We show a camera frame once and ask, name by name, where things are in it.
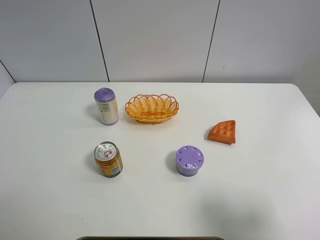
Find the orange waffle slice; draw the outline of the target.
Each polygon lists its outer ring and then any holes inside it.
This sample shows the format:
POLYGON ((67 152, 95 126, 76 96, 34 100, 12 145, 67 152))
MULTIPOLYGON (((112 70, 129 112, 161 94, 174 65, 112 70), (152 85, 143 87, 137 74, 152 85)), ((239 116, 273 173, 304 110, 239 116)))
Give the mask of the orange waffle slice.
POLYGON ((232 145, 236 143, 236 121, 226 120, 216 124, 208 133, 207 139, 213 142, 232 145))

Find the orange woven wicker basket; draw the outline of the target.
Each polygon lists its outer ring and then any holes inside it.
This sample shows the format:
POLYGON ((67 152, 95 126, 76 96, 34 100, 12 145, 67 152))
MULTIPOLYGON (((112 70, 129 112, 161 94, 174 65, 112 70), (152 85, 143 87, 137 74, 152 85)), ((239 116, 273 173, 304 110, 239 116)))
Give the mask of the orange woven wicker basket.
POLYGON ((132 119, 145 124, 161 124, 179 111, 179 103, 168 94, 139 94, 125 104, 125 112, 132 119))

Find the purple lidded round container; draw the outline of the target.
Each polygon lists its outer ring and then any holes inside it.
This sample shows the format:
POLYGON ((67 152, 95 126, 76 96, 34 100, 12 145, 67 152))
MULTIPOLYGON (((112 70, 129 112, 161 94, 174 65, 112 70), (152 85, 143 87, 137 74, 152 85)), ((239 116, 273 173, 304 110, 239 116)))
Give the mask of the purple lidded round container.
POLYGON ((205 158, 199 148, 185 145, 177 150, 175 161, 176 169, 182 176, 193 177, 203 166, 205 158))

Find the purple roll with white label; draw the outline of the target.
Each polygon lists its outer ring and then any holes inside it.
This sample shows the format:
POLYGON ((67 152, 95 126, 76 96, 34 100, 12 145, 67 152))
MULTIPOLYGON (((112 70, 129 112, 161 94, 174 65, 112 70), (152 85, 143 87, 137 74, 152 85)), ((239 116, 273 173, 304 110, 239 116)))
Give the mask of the purple roll with white label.
POLYGON ((114 91, 103 87, 94 93, 100 121, 106 126, 114 125, 119 120, 118 103, 114 91))

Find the orange drink can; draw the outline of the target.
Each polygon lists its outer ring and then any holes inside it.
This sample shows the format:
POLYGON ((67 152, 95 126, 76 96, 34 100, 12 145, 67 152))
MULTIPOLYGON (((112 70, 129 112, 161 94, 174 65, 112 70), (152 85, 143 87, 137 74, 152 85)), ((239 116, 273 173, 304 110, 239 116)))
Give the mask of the orange drink can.
POLYGON ((118 147, 111 141, 104 141, 94 149, 94 160, 101 172, 107 178, 118 176, 124 168, 118 147))

